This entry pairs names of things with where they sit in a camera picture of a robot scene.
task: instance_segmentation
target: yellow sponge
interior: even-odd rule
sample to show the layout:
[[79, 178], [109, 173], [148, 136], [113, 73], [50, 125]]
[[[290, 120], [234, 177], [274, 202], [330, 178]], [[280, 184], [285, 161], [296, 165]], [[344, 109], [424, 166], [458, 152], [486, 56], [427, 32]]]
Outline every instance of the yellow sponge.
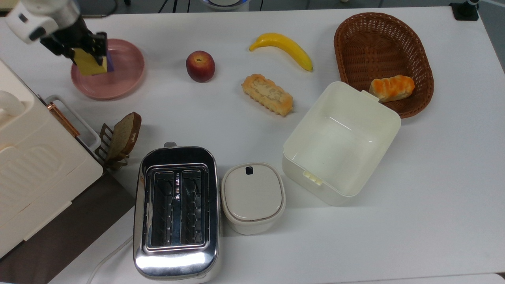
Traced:
[[83, 76], [107, 73], [107, 60], [104, 58], [102, 65], [98, 65], [91, 54], [82, 49], [74, 49], [74, 61]]

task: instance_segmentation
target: bread crust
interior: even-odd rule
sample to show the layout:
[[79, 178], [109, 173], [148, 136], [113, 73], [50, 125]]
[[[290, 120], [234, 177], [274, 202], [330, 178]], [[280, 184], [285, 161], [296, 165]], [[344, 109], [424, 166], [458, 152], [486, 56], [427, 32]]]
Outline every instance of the bread crust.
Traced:
[[293, 97], [261, 74], [248, 76], [242, 89], [253, 100], [276, 114], [286, 116], [293, 109]]

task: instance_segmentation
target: container handle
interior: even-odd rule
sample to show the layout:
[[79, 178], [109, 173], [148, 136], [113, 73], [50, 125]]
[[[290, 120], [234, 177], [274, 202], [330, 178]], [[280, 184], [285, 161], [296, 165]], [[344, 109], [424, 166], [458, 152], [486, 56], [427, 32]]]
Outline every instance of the container handle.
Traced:
[[82, 117], [77, 114], [77, 112], [71, 108], [64, 100], [62, 97], [60, 97], [59, 95], [57, 94], [54, 94], [50, 97], [48, 97], [47, 99], [45, 99], [45, 101], [47, 103], [52, 103], [54, 101], [60, 101], [76, 118], [77, 120], [79, 120], [80, 123], [82, 123], [82, 125], [84, 125], [84, 127], [86, 127], [86, 129], [93, 135], [93, 137], [95, 138], [95, 141], [93, 142], [93, 144], [89, 145], [88, 148], [93, 152], [96, 150], [96, 148], [98, 148], [98, 146], [100, 146], [100, 144], [102, 144], [102, 140], [100, 139], [100, 136], [98, 135], [98, 133], [96, 133], [93, 128], [91, 128], [91, 126], [89, 126], [89, 124], [86, 123], [86, 121], [84, 121], [84, 119], [82, 119]]
[[19, 116], [25, 111], [25, 106], [15, 95], [0, 90], [0, 109], [4, 109], [10, 116]]
[[317, 185], [322, 185], [323, 184], [323, 180], [322, 179], [316, 177], [315, 175], [313, 175], [309, 171], [304, 171], [304, 177], [310, 179], [311, 181], [313, 181]]

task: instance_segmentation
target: wicker basket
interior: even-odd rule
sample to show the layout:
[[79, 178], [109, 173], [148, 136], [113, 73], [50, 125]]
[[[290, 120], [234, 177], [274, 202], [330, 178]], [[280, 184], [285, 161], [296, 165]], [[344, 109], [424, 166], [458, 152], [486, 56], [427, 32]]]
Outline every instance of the wicker basket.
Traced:
[[334, 38], [340, 79], [357, 90], [373, 79], [409, 76], [415, 89], [406, 99], [384, 103], [401, 118], [421, 112], [433, 96], [433, 74], [423, 45], [404, 22], [383, 13], [362, 13], [346, 19]]

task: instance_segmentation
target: toaster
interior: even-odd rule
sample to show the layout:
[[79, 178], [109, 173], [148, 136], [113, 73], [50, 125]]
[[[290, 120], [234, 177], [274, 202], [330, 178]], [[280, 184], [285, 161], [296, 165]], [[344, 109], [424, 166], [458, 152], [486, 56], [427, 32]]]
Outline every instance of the toaster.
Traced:
[[203, 283], [221, 269], [214, 157], [200, 147], [154, 150], [140, 164], [133, 260], [155, 280]]

